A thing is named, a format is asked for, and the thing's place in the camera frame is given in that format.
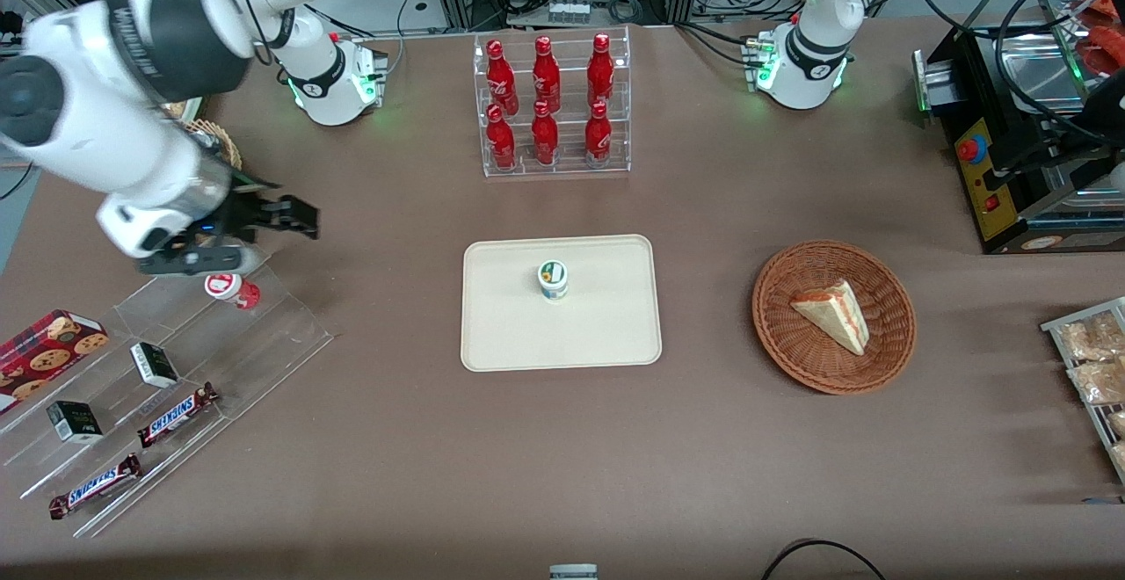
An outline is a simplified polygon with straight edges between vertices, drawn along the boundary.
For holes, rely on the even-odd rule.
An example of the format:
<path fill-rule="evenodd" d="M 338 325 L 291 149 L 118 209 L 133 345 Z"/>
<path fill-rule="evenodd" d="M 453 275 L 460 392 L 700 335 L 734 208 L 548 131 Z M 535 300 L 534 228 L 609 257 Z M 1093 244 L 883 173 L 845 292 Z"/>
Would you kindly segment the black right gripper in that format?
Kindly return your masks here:
<path fill-rule="evenodd" d="M 271 202 L 262 192 L 274 183 L 232 183 L 222 203 L 204 219 L 204 241 L 218 244 L 233 238 L 254 243 L 258 230 L 292 232 L 310 241 L 320 239 L 320 210 L 292 194 Z"/>

